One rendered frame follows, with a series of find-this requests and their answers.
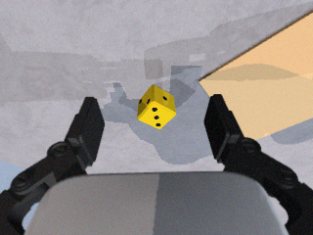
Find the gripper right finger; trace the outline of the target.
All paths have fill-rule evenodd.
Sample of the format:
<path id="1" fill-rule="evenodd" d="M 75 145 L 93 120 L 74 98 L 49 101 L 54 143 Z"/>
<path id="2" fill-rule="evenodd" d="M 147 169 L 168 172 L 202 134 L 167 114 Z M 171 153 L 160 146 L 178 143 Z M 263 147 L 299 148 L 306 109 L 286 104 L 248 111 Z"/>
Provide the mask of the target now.
<path id="1" fill-rule="evenodd" d="M 246 175 L 258 181 L 288 214 L 289 235 L 313 235 L 313 190 L 298 181 L 288 166 L 261 152 L 260 144 L 244 137 L 223 96 L 210 96 L 204 127 L 211 151 L 223 171 Z"/>

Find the tan flat mat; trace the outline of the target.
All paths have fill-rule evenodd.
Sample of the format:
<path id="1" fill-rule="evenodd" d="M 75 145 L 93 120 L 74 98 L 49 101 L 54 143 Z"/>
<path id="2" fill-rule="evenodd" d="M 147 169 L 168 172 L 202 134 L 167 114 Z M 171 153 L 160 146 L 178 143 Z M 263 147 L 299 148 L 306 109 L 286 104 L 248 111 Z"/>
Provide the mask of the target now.
<path id="1" fill-rule="evenodd" d="M 313 118 L 313 10 L 199 79 L 254 140 Z"/>

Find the yellow die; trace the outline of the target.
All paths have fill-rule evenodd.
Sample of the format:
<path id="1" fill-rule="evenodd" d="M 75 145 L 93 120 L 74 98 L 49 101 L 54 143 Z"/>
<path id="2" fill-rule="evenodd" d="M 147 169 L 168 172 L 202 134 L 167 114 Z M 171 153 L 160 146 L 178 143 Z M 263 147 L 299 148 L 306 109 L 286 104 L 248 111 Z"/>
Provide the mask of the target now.
<path id="1" fill-rule="evenodd" d="M 137 119 L 157 129 L 176 116 L 174 96 L 152 85 L 138 103 Z"/>

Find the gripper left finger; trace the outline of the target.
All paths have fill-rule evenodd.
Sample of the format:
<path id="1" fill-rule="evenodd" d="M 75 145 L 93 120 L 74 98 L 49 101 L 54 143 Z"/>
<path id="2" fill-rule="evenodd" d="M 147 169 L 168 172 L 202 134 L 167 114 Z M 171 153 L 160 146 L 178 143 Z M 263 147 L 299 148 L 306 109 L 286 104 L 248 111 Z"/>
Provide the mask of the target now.
<path id="1" fill-rule="evenodd" d="M 19 173 L 0 193 L 0 235 L 24 235 L 24 217 L 53 184 L 87 174 L 85 168 L 97 159 L 104 128 L 97 99 L 85 97 L 65 140 L 53 144 L 47 157 Z"/>

